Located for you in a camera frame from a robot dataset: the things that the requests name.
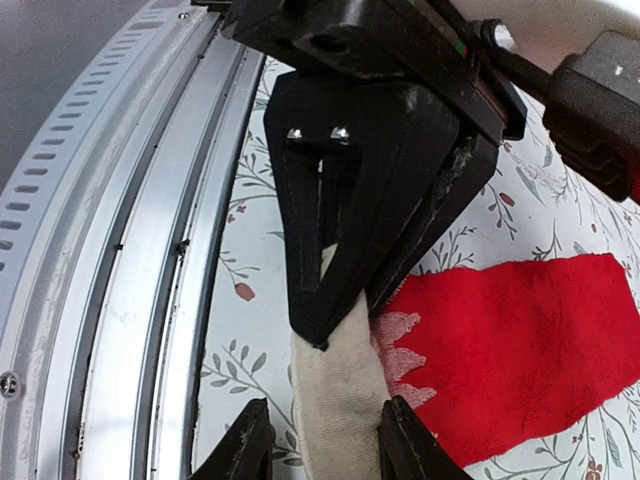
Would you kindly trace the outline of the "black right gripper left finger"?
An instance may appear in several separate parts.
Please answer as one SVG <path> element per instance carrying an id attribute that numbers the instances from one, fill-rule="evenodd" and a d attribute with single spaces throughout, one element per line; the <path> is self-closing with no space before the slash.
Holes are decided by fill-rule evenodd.
<path id="1" fill-rule="evenodd" d="M 268 401 L 250 400 L 189 480 L 271 480 L 273 438 Z"/>

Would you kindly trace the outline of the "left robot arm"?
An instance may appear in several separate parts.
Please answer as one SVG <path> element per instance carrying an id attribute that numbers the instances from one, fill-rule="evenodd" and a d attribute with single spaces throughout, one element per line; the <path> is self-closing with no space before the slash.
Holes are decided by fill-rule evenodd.
<path id="1" fill-rule="evenodd" d="M 264 114 L 289 318 L 310 345 L 379 313 L 525 133 L 639 197 L 635 1 L 232 1 L 224 33 L 288 64 Z"/>

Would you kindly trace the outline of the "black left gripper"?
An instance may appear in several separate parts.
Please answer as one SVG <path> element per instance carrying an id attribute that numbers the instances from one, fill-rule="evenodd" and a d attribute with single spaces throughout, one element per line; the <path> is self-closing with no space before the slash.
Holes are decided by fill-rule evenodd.
<path id="1" fill-rule="evenodd" d="M 524 102 L 448 1 L 233 1 L 223 32 L 298 70 L 422 83 L 496 142 L 524 136 Z"/>

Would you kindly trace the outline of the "red and cream sock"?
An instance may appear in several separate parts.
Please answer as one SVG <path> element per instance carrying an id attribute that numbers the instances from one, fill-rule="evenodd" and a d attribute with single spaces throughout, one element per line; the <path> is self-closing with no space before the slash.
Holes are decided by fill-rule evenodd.
<path id="1" fill-rule="evenodd" d="M 377 479 L 403 398 L 474 479 L 639 475 L 639 313 L 610 254 L 411 276 L 376 320 L 359 297 L 315 348 L 292 340 L 311 479 Z"/>

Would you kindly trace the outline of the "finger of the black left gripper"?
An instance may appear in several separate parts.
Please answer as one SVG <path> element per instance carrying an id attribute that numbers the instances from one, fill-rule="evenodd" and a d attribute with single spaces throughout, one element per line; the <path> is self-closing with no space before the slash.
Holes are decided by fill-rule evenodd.
<path id="1" fill-rule="evenodd" d="M 411 269 L 493 176 L 497 157 L 498 147 L 480 134 L 468 136 L 455 146 L 367 285 L 372 318 L 382 313 Z"/>
<path id="2" fill-rule="evenodd" d="M 387 299 L 409 239 L 449 195 L 460 121 L 428 87 L 280 76 L 264 114 L 282 217 L 289 320 L 316 349 L 362 293 Z"/>

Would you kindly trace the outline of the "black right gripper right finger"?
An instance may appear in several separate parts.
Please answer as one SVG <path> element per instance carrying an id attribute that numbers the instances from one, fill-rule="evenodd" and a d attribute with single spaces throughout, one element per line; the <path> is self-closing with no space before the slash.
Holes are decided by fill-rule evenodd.
<path id="1" fill-rule="evenodd" d="M 384 403 L 378 429 L 382 479 L 471 480 L 401 396 Z"/>

